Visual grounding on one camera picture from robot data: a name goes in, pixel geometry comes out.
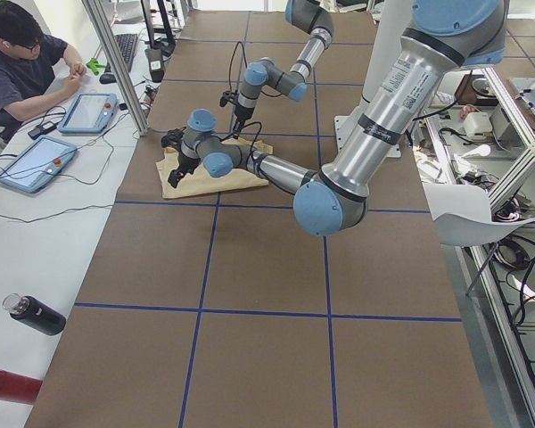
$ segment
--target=white table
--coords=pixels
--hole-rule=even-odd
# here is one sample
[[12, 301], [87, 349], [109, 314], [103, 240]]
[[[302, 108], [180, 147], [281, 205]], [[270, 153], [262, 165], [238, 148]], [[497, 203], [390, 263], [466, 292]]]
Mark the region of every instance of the white table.
[[[119, 26], [114, 32], [138, 33], [142, 27]], [[87, 43], [87, 49], [81, 52], [85, 61], [98, 45], [96, 36], [92, 37], [95, 37], [94, 43]], [[66, 67], [61, 68], [50, 90], [59, 87], [67, 73]], [[139, 42], [130, 76], [134, 85], [149, 76], [142, 42]], [[140, 95], [144, 84], [136, 89]], [[79, 92], [113, 92], [119, 97], [117, 84], [99, 84], [90, 70]], [[66, 101], [63, 106], [68, 107], [70, 102]], [[118, 111], [110, 126], [123, 114]], [[4, 153], [17, 154], [24, 150], [31, 143], [27, 131], [27, 128], [19, 131]], [[50, 136], [77, 146], [87, 144], [93, 138], [62, 136], [57, 130]], [[83, 185], [70, 177], [56, 177], [35, 195], [18, 193], [0, 185], [0, 214], [33, 219], [71, 208], [111, 205], [135, 150], [138, 133], [133, 120], [126, 116], [105, 138], [114, 146], [114, 152], [97, 183]], [[110, 146], [99, 139], [80, 149], [62, 174], [87, 182], [95, 181], [110, 151]], [[0, 165], [7, 162], [7, 159], [0, 160]], [[2, 309], [2, 300], [12, 292], [29, 294], [68, 316], [110, 210], [71, 212], [30, 224], [0, 218], [0, 369], [44, 378], [61, 335], [47, 336], [10, 319]], [[0, 400], [0, 428], [22, 427], [30, 410], [31, 406]]]

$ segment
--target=robotic arm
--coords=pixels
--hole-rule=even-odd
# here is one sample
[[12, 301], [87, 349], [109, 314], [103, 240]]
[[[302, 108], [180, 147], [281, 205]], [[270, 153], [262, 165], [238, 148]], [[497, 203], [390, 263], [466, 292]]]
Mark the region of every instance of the robotic arm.
[[305, 81], [315, 63], [333, 39], [333, 20], [328, 11], [310, 0], [290, 0], [285, 18], [295, 27], [311, 35], [289, 73], [277, 68], [271, 58], [262, 58], [248, 65], [240, 92], [225, 91], [220, 106], [232, 103], [236, 117], [233, 133], [240, 135], [246, 120], [251, 119], [263, 86], [267, 85], [282, 95], [299, 102], [307, 92]]
[[[508, 6], [509, 0], [415, 0], [413, 19], [401, 37], [399, 58], [360, 115], [342, 150], [319, 171], [267, 155], [253, 146], [222, 144], [214, 133], [215, 119], [205, 110], [193, 111], [186, 131], [170, 131], [163, 144], [178, 149], [179, 169], [185, 169], [180, 172], [182, 177], [192, 172], [200, 159], [213, 177], [222, 177], [232, 168], [247, 169], [295, 193], [295, 217], [307, 232], [335, 234], [355, 226], [365, 216], [369, 180], [444, 73], [501, 61]], [[309, 75], [311, 66], [328, 46], [320, 31], [327, 32], [328, 42], [333, 31], [330, 20], [319, 10], [314, 1], [288, 2], [286, 17], [291, 17], [291, 22], [307, 30], [312, 38], [289, 74], [277, 70], [270, 60], [261, 60], [256, 63], [258, 66], [250, 64], [246, 83], [235, 100], [235, 115], [240, 122], [236, 130], [251, 117], [263, 85], [268, 84], [292, 99], [294, 94], [305, 93], [303, 73]], [[310, 18], [295, 21], [294, 13], [300, 12], [306, 12]], [[175, 185], [174, 178], [169, 182]]]

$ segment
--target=computer mouse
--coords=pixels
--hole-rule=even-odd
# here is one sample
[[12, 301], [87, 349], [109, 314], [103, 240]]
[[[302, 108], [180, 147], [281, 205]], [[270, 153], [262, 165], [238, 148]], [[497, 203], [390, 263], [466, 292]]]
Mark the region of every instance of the computer mouse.
[[115, 83], [116, 81], [117, 79], [112, 73], [103, 73], [101, 76], [99, 76], [99, 83], [101, 83], [102, 85], [106, 85], [108, 83]]

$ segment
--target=tablet screen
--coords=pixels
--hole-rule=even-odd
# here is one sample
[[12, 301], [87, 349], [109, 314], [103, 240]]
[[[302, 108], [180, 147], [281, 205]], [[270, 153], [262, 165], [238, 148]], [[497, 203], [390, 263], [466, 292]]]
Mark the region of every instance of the tablet screen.
[[32, 186], [52, 161], [67, 152], [68, 146], [47, 138], [36, 144], [2, 174], [3, 178], [19, 185]]
[[81, 95], [71, 112], [66, 128], [94, 128], [103, 112], [107, 95]]

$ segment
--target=label sticker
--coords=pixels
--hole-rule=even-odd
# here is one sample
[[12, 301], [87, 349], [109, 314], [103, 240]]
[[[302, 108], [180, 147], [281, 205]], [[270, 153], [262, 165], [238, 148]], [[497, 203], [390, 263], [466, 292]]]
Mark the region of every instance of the label sticker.
[[398, 132], [381, 127], [378, 123], [369, 119], [364, 114], [358, 120], [358, 124], [363, 128], [365, 134], [382, 140], [386, 144], [396, 145], [400, 139], [400, 134]]
[[438, 75], [423, 66], [398, 58], [381, 87], [397, 105], [415, 112], [437, 81]]

